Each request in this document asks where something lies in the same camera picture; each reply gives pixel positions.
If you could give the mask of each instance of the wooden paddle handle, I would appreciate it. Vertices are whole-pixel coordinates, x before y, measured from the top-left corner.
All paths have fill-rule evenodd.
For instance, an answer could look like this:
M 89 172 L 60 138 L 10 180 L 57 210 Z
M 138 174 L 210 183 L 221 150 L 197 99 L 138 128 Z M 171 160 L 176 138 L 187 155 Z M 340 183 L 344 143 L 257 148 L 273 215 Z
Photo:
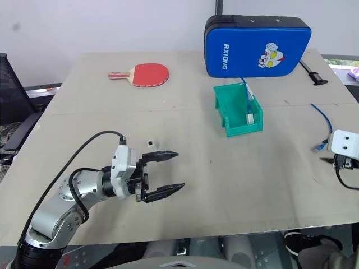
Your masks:
M 131 74 L 129 72 L 108 72 L 108 78 L 110 80 L 121 80 L 128 78 Z

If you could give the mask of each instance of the green plastic bin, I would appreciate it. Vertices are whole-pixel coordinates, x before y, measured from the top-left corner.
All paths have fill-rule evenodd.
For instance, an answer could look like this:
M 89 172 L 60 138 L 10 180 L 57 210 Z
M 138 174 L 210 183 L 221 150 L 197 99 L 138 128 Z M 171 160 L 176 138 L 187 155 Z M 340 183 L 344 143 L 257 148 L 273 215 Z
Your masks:
M 222 127 L 227 137 L 238 136 L 263 130 L 263 111 L 257 99 L 253 97 L 251 107 L 254 123 L 247 124 L 247 87 L 244 83 L 236 83 L 213 87 L 215 92 L 215 108 L 222 118 Z

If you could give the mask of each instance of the black office chair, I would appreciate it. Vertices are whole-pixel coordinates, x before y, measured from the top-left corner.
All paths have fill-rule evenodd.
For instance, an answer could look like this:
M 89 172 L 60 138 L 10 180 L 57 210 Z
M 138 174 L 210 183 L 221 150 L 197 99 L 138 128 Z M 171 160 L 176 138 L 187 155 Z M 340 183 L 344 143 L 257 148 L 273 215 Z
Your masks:
M 18 151 L 41 115 L 16 77 L 7 55 L 0 53 L 0 125 L 23 122 L 3 149 Z

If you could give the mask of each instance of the beige tabletop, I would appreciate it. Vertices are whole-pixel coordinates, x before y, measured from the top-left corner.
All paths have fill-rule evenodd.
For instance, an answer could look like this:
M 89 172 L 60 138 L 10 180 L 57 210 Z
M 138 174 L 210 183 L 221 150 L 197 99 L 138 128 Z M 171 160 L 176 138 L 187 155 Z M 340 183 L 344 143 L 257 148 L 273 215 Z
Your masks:
M 331 157 L 311 149 L 334 129 L 359 133 L 359 105 L 315 50 L 305 62 L 329 83 L 314 86 L 301 66 L 284 77 L 248 78 L 264 111 L 264 130 L 227 138 L 213 86 L 234 79 L 206 74 L 203 53 L 95 53 L 80 58 L 0 184 L 0 245 L 15 245 L 47 184 L 90 136 L 106 129 L 148 152 L 147 140 L 179 156 L 148 166 L 150 188 L 185 182 L 153 203 L 111 198 L 90 210 L 71 244 L 138 242 L 359 222 L 359 193 L 343 188 Z M 169 80 L 149 89 L 110 81 L 108 71 L 159 62 Z M 91 143 L 64 176 L 111 163 L 116 137 Z M 343 171 L 359 185 L 359 172 Z

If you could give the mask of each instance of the table tennis paddle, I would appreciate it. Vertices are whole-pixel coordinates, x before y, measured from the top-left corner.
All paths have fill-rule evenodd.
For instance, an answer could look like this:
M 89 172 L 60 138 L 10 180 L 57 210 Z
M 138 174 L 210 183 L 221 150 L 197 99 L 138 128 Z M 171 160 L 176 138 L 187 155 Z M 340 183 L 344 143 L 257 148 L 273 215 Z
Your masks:
M 142 63 L 136 65 L 129 72 L 109 72 L 110 80 L 121 80 L 123 78 L 137 87 L 154 87 L 167 81 L 169 71 L 166 66 L 159 63 Z

